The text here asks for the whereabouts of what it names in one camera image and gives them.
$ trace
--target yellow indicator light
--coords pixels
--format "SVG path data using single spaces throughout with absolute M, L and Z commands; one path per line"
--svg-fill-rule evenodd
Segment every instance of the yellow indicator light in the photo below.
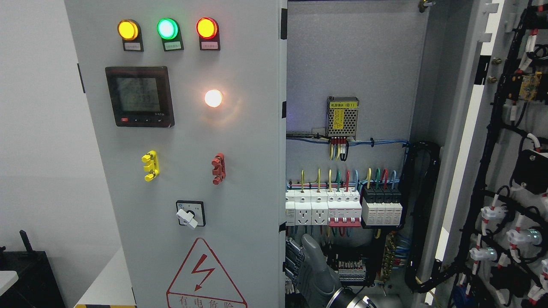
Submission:
M 139 28 L 135 21 L 124 19 L 118 24 L 118 33 L 126 41 L 133 41 L 139 35 Z
M 222 103 L 222 93 L 219 90 L 213 89 L 206 92 L 204 96 L 205 103 L 209 107 L 219 107 Z
M 219 26 L 213 18 L 202 17 L 196 24 L 196 31 L 204 39 L 210 39 L 217 35 Z

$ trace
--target power socket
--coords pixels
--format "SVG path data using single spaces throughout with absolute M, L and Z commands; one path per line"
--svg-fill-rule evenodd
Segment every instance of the power socket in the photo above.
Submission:
M 295 226 L 309 225 L 311 220 L 312 220 L 311 203 L 295 202 Z
M 313 226 L 326 226 L 329 220 L 329 208 L 327 202 L 312 202 L 312 217 L 310 224 Z

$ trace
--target yellow label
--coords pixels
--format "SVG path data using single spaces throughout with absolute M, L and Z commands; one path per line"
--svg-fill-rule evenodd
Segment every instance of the yellow label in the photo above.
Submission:
M 344 128 L 344 109 L 333 110 L 333 129 Z
M 329 103 L 330 109 L 347 109 L 358 108 L 358 102 L 356 101 L 332 101 Z

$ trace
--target digital power meter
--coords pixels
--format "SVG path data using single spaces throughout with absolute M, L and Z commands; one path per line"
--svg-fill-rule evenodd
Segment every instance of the digital power meter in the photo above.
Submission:
M 117 126 L 175 125 L 167 67 L 112 66 L 105 72 Z

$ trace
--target electrical hazard symbol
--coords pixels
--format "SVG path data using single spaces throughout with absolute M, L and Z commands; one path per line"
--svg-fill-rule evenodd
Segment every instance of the electrical hazard symbol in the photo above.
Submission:
M 203 238 L 197 238 L 166 292 L 169 308 L 247 308 L 247 302 Z

